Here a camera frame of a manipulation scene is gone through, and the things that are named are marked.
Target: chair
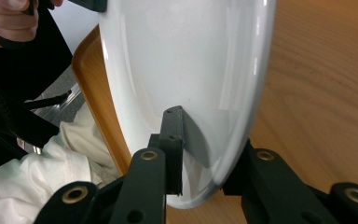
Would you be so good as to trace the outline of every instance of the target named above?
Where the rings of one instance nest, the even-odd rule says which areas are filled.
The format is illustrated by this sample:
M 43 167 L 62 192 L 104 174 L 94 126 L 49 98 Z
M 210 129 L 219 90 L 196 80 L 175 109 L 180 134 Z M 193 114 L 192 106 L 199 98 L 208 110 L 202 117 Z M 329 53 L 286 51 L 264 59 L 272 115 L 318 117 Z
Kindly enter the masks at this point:
M 48 9 L 39 7 L 38 12 L 39 25 L 33 41 L 23 49 L 0 49 L 0 165 L 27 154 L 17 145 L 17 138 L 42 148 L 59 132 L 57 126 L 30 110 L 59 104 L 70 93 L 34 100 L 72 61 L 72 53 Z

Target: glossy white surface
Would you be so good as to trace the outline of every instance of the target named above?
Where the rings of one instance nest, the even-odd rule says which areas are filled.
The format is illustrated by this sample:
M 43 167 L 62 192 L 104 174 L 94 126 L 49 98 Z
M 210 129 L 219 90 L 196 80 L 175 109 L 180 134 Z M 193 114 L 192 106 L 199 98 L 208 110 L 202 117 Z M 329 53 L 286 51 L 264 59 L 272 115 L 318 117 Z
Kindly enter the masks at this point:
M 185 119 L 191 208 L 225 182 L 249 136 L 269 58 L 275 1 L 117 0 L 99 23 L 109 86 L 131 154 L 159 133 L 165 109 Z

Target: white dish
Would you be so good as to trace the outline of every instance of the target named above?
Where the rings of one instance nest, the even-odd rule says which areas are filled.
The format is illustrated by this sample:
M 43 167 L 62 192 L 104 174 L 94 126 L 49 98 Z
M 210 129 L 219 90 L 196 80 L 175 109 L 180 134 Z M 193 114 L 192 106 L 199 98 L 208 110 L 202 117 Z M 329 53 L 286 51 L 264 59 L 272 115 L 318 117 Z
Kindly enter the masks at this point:
M 103 56 L 131 155 L 163 111 L 185 122 L 183 196 L 191 208 L 226 181 L 249 136 L 269 58 L 275 1 L 115 0 L 99 15 Z

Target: wood grain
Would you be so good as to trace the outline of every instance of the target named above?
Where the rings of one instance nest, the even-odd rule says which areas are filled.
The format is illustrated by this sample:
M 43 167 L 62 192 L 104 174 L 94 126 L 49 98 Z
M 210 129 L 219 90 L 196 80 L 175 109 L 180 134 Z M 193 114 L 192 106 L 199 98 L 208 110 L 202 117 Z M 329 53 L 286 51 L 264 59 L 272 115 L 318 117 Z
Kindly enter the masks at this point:
M 73 70 L 116 165 L 130 154 L 118 126 L 96 27 Z M 358 183 L 358 1 L 277 2 L 268 75 L 251 140 L 275 150 L 307 184 L 328 192 Z M 246 223 L 238 197 L 218 192 L 190 210 L 168 208 L 169 223 Z

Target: wooden surface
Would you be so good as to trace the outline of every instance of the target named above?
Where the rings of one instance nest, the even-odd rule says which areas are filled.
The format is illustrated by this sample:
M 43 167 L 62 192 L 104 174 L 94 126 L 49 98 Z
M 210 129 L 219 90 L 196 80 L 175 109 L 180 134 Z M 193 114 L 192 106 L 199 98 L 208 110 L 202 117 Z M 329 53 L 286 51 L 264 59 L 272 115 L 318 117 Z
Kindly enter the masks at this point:
M 130 154 L 107 84 L 98 27 L 75 53 L 73 70 L 115 163 Z M 358 1 L 279 0 L 268 75 L 251 133 L 307 184 L 328 192 L 358 183 Z M 168 209 L 170 223 L 244 223 L 238 197 L 217 193 L 190 210 Z

